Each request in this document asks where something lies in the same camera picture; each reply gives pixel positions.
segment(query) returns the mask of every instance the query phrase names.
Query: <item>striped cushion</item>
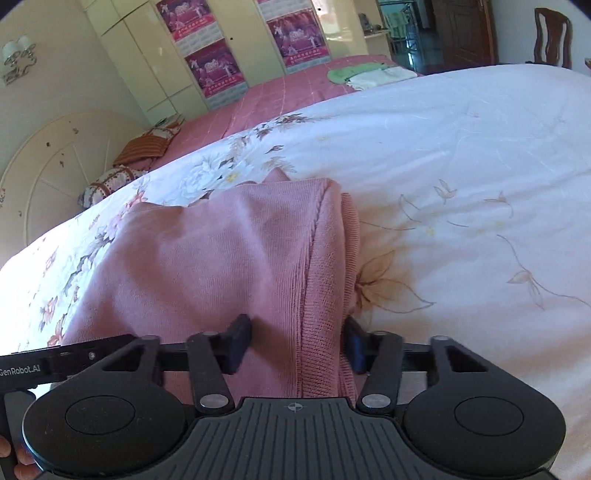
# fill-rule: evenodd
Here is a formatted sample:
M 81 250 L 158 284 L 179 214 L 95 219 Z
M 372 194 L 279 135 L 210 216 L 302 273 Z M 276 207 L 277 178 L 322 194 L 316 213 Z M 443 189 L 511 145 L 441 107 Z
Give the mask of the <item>striped cushion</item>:
M 78 204 L 82 208 L 90 208 L 146 173 L 128 167 L 112 168 L 85 188 L 78 198 Z
M 141 137 L 134 138 L 127 143 L 123 152 L 113 162 L 113 166 L 127 165 L 145 158 L 160 158 L 179 132 L 178 128 L 153 128 Z

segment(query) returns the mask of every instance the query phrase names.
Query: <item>white headboard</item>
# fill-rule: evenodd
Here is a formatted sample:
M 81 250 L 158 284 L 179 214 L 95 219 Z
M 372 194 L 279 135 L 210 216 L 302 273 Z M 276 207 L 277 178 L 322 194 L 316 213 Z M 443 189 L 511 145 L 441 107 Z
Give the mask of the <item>white headboard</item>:
M 82 211 L 78 195 L 144 129 L 113 112 L 62 117 L 18 150 L 0 180 L 0 267 Z

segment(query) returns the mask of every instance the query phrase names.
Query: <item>wooden door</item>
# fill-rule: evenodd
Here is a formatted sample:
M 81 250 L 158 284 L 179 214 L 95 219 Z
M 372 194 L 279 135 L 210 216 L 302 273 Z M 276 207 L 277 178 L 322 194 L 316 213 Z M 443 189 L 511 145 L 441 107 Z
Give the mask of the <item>wooden door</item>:
M 490 0 L 433 0 L 446 70 L 496 64 Z

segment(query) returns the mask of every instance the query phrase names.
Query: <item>floral bedspread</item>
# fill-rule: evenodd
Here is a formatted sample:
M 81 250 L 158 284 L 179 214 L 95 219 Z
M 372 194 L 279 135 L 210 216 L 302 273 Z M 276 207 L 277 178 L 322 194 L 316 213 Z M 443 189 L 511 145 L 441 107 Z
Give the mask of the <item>floral bedspread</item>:
M 362 221 L 367 327 L 449 335 L 542 391 L 568 425 L 555 473 L 591 478 L 589 125 L 591 79 L 537 65 L 422 77 L 273 119 L 138 179 L 10 260 L 2 351 L 60 343 L 135 203 L 185 206 L 277 166 L 328 176 Z

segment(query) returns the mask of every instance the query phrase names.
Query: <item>white towel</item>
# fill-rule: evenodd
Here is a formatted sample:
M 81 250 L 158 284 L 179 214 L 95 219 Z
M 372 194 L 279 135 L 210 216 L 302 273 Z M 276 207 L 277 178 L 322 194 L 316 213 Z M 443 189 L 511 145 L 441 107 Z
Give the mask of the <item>white towel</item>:
M 353 75 L 347 85 L 355 90 L 367 90 L 369 88 L 387 85 L 389 83 L 402 82 L 413 79 L 417 74 L 412 70 L 403 67 L 390 67 L 384 70 L 372 70 L 371 72 L 358 73 Z

